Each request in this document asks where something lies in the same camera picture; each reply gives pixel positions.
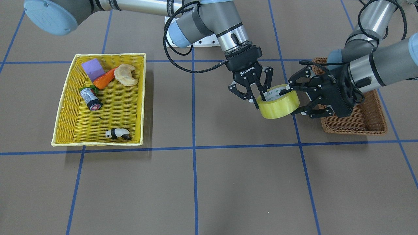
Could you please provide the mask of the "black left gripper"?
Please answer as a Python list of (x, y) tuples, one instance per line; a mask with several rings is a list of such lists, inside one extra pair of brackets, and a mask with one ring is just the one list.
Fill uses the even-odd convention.
[[(280, 92), (285, 95), (291, 91), (307, 92), (315, 98), (307, 105), (296, 108), (291, 115), (302, 114), (311, 119), (336, 115), (339, 118), (348, 117), (354, 107), (364, 101), (364, 94), (356, 87), (349, 72), (349, 65), (339, 65), (330, 70), (327, 64), (320, 65), (323, 75), (317, 75), (312, 65), (307, 65), (294, 73), (288, 85)], [(318, 104), (327, 108), (314, 109)]]

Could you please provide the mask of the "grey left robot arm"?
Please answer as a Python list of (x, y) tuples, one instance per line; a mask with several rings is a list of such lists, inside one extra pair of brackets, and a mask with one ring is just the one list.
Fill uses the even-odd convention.
[[(381, 46), (394, 12), (400, 11), (404, 31), (399, 42)], [(343, 49), (330, 52), (326, 63), (301, 60), (281, 95), (305, 92), (310, 102), (292, 114), (310, 118), (350, 116), (365, 93), (418, 76), (417, 33), (407, 38), (406, 14), (398, 0), (370, 0), (357, 16), (357, 26)]]

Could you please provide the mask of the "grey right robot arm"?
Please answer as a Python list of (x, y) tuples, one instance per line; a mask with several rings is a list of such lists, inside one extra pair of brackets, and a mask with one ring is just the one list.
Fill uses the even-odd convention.
[(251, 85), (265, 100), (271, 87), (273, 69), (262, 67), (260, 47), (252, 44), (233, 0), (26, 0), (26, 15), (40, 29), (64, 36), (77, 29), (98, 11), (132, 11), (167, 16), (163, 46), (192, 47), (207, 36), (215, 36), (226, 57), (211, 68), (226, 65), (233, 73), (229, 90), (258, 107)]

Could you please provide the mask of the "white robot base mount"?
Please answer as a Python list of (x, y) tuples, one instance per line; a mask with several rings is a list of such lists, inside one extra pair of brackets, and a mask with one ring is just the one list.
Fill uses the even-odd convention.
[(220, 46), (217, 37), (215, 34), (210, 36), (206, 36), (197, 40), (193, 44), (191, 44), (188, 39), (185, 37), (179, 25), (176, 23), (177, 18), (174, 18), (172, 22), (169, 24), (167, 33), (166, 33), (166, 46), (172, 46), (174, 48), (187, 48), (187, 47), (218, 47)]

